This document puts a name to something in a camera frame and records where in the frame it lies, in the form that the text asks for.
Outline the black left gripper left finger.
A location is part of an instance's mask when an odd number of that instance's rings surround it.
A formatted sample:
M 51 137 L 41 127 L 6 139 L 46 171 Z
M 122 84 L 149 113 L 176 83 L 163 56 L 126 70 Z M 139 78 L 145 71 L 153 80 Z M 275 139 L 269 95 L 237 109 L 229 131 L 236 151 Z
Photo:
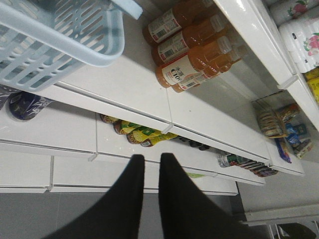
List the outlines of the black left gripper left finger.
M 137 239 L 144 196 L 145 158 L 132 155 L 106 194 L 46 239 Z

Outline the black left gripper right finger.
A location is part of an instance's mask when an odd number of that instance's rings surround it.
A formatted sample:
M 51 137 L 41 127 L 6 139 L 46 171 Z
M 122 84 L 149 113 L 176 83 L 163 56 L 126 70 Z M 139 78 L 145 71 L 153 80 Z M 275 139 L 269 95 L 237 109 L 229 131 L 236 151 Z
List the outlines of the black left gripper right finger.
M 160 157 L 159 209 L 166 239 L 263 238 L 203 194 L 172 153 Z

